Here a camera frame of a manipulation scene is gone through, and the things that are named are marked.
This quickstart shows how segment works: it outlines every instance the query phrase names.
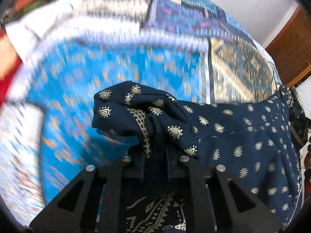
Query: navy blue fabric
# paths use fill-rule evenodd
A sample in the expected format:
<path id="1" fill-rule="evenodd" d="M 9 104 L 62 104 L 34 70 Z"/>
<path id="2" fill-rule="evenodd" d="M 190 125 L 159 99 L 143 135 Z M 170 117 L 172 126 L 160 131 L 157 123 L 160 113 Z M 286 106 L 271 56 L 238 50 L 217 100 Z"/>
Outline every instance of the navy blue fabric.
<path id="1" fill-rule="evenodd" d="M 147 157 L 161 159 L 173 144 L 201 163 L 225 165 L 287 225 L 302 202 L 287 99 L 281 86 L 259 103 L 198 104 L 126 81 L 94 96 L 92 127 L 137 135 Z"/>

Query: orange fabric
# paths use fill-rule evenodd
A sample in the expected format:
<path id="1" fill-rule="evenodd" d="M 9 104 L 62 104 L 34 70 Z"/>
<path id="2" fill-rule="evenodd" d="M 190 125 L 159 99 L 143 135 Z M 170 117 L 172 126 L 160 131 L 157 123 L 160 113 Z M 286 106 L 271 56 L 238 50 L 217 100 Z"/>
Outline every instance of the orange fabric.
<path id="1" fill-rule="evenodd" d="M 0 39 L 2 39 L 4 36 L 7 36 L 5 29 L 0 30 Z M 13 63 L 13 66 L 11 67 L 11 70 L 4 76 L 3 79 L 0 78 L 0 105 L 6 101 L 7 90 L 13 80 L 14 75 L 16 74 L 19 67 L 21 66 L 21 63 L 22 61 L 20 57 L 16 54 L 16 58 Z"/>
<path id="2" fill-rule="evenodd" d="M 24 8 L 26 5 L 28 5 L 29 3 L 33 2 L 35 0 L 15 0 L 15 9 L 16 11 L 21 10 L 22 8 Z"/>
<path id="3" fill-rule="evenodd" d="M 0 37 L 0 79 L 14 68 L 16 59 L 17 53 L 5 33 Z"/>

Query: white wall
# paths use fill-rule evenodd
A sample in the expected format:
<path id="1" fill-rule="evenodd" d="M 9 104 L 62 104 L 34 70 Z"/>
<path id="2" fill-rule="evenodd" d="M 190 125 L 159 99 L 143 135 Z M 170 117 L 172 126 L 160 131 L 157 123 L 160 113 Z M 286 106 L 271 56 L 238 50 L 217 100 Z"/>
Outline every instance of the white wall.
<path id="1" fill-rule="evenodd" d="M 279 33 L 297 6 L 294 0 L 211 1 L 233 16 L 264 47 Z"/>

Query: wooden door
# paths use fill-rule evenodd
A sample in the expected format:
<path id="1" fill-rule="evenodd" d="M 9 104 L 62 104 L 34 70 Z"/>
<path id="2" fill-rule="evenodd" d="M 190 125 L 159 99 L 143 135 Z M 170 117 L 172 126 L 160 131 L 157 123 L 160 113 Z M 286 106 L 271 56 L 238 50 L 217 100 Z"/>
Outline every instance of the wooden door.
<path id="1" fill-rule="evenodd" d="M 273 58 L 284 84 L 291 83 L 311 66 L 311 21 L 301 7 L 266 51 Z"/>

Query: black metal bracket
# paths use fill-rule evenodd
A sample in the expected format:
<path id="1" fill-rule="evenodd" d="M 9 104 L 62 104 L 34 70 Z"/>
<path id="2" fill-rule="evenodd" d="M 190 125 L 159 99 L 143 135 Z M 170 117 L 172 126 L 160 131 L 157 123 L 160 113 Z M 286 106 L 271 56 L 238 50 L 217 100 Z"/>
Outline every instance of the black metal bracket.
<path id="1" fill-rule="evenodd" d="M 134 181 L 150 185 L 145 174 L 146 162 L 143 150 L 131 147 L 128 155 L 110 166 L 88 165 L 39 213 L 30 228 L 34 233 L 121 232 L 122 183 Z M 164 185 L 177 188 L 185 197 L 187 233 L 307 232 L 310 201 L 283 229 L 270 209 L 245 190 L 225 166 L 211 168 L 175 150 L 166 151 L 164 164 L 167 165 Z M 12 228 L 11 232 L 22 233 L 20 228 Z"/>

